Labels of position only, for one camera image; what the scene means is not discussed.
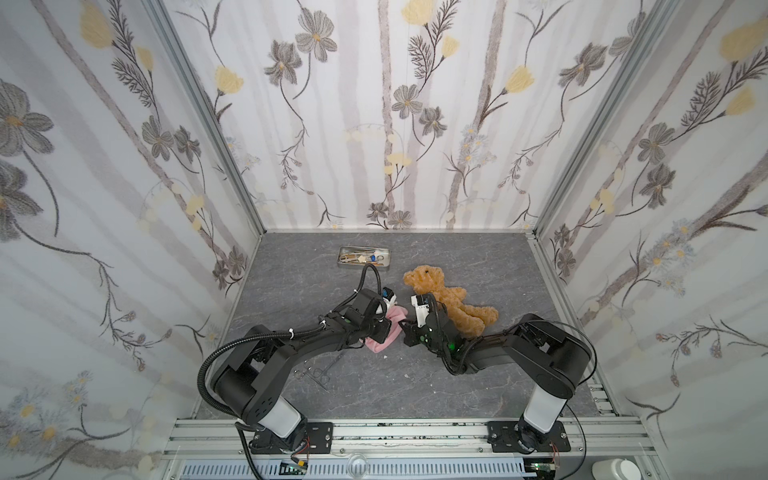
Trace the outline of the brown teddy bear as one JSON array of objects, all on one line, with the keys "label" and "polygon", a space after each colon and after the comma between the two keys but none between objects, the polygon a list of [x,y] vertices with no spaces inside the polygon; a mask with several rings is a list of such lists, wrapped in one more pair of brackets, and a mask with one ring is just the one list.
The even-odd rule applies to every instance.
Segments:
[{"label": "brown teddy bear", "polygon": [[478,307],[464,303],[467,291],[462,287],[447,287],[445,275],[439,267],[421,265],[408,271],[403,281],[418,295],[431,293],[444,304],[449,319],[458,332],[465,338],[474,338],[483,334],[488,326],[499,319],[499,312],[494,307]]}]

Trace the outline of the pink teddy hoodie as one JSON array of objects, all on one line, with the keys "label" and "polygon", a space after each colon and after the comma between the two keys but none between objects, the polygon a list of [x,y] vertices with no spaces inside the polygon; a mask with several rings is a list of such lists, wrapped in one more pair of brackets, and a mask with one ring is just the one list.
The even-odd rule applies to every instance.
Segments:
[{"label": "pink teddy hoodie", "polygon": [[394,343],[402,332],[399,322],[407,317],[405,307],[394,305],[388,308],[386,320],[382,323],[382,331],[374,338],[365,340],[365,346],[373,353],[380,353]]}]

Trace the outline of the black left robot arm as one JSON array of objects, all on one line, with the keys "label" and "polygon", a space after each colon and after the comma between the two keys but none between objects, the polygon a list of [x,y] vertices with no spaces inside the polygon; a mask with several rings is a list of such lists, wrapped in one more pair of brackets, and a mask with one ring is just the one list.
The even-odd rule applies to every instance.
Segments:
[{"label": "black left robot arm", "polygon": [[198,392],[210,407],[236,419],[254,478],[261,474],[246,440],[248,433],[268,431],[284,452],[310,448],[306,416],[282,397],[294,367],[324,353],[362,348],[368,339],[384,343],[392,326],[386,318],[387,301],[393,297],[382,286],[377,267],[368,262],[353,293],[319,316],[316,325],[283,331],[257,325],[203,360],[196,379]]}]

